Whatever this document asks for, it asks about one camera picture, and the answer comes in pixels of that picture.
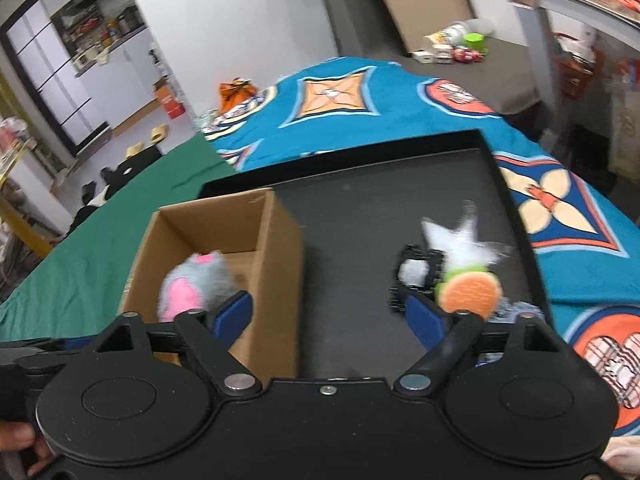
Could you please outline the person's hand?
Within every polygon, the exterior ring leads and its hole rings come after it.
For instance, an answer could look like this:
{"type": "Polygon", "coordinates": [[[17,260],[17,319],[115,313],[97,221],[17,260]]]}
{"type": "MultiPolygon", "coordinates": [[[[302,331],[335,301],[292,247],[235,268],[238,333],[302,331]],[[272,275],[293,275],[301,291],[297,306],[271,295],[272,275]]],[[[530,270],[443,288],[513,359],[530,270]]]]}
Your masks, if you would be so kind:
{"type": "Polygon", "coordinates": [[[32,478],[52,458],[52,452],[43,436],[28,422],[1,422],[1,463],[13,479],[32,478]],[[25,469],[20,459],[20,452],[32,450],[36,461],[25,469]]]}

